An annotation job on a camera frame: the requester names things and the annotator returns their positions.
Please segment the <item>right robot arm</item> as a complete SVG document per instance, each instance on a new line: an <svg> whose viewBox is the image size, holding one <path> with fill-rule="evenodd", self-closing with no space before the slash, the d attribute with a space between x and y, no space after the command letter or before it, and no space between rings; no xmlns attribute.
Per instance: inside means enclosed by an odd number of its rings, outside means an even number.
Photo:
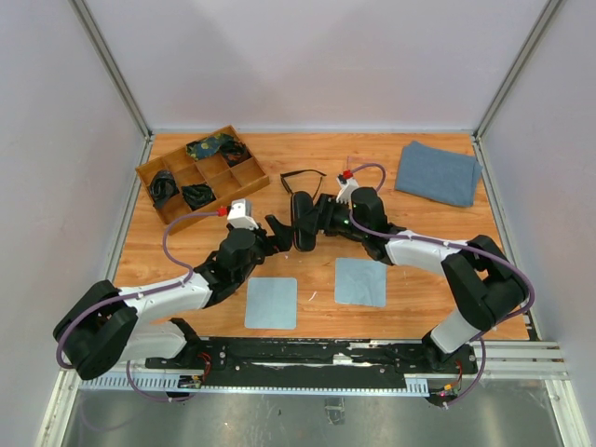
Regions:
<svg viewBox="0 0 596 447"><path fill-rule="evenodd" d="M434 373L454 364L455 352L499 323L527 310L535 289L485 235L452 241L392 224L371 187L359 187L347 202L323 195L314 205L313 231L360 243L386 265L415 267L444 277L454 311L422 339L422 361Z"/></svg>

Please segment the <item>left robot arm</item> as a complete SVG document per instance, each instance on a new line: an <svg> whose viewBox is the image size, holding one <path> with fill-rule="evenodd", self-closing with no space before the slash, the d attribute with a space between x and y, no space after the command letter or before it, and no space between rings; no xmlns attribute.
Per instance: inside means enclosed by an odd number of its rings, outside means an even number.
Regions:
<svg viewBox="0 0 596 447"><path fill-rule="evenodd" d="M265 219L268 230L230 223L219 248L177 278L131 288L117 288L108 279L91 285L53 331L58 364L83 380L143 357L193 366L199 345L169 316L223 302L266 257L291 249L292 227L273 215Z"/></svg>

